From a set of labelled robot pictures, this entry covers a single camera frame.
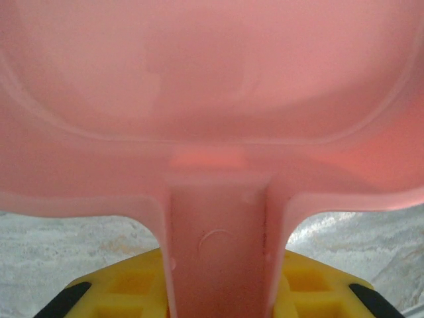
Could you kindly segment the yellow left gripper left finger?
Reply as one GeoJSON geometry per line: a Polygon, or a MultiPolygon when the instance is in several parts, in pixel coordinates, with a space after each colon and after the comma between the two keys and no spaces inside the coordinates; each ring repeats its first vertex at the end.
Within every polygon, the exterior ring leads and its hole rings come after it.
{"type": "Polygon", "coordinates": [[[160,249],[84,275],[69,283],[39,317],[169,317],[160,249]]]}

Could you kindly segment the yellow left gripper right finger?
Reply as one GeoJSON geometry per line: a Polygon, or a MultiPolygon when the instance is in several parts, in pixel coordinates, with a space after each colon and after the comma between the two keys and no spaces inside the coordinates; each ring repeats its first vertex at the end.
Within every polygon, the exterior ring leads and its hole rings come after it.
{"type": "Polygon", "coordinates": [[[368,282],[286,250],[274,317],[401,317],[368,282]]]}

